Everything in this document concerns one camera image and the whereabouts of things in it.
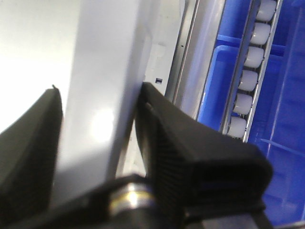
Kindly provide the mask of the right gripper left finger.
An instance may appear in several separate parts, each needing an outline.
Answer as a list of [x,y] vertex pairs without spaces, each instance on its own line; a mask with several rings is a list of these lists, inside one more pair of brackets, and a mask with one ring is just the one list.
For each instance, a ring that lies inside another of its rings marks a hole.
[[62,118],[60,91],[52,87],[1,133],[2,222],[16,222],[48,207]]

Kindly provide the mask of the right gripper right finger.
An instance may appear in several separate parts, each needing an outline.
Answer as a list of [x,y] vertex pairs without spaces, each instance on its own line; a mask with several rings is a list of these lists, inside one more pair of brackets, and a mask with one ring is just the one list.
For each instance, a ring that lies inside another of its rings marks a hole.
[[193,120],[151,83],[142,84],[136,133],[163,212],[265,208],[262,196],[273,170],[259,148]]

